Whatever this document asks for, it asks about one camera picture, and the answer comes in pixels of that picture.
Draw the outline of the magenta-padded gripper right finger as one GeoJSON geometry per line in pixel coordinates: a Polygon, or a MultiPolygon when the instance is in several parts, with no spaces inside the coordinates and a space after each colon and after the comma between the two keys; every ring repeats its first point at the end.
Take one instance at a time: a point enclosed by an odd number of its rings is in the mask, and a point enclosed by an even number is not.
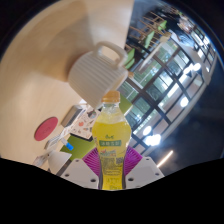
{"type": "Polygon", "coordinates": [[[126,189],[143,187],[164,177],[151,157],[143,157],[131,147],[127,148],[123,172],[126,189]]]}

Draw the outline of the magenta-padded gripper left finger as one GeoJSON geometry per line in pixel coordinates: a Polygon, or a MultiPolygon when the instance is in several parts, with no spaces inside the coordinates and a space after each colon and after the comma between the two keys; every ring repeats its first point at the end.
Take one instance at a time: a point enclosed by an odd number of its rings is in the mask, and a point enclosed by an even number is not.
{"type": "Polygon", "coordinates": [[[62,177],[84,188],[98,189],[100,179],[100,159],[96,148],[82,159],[75,158],[62,177]]]}

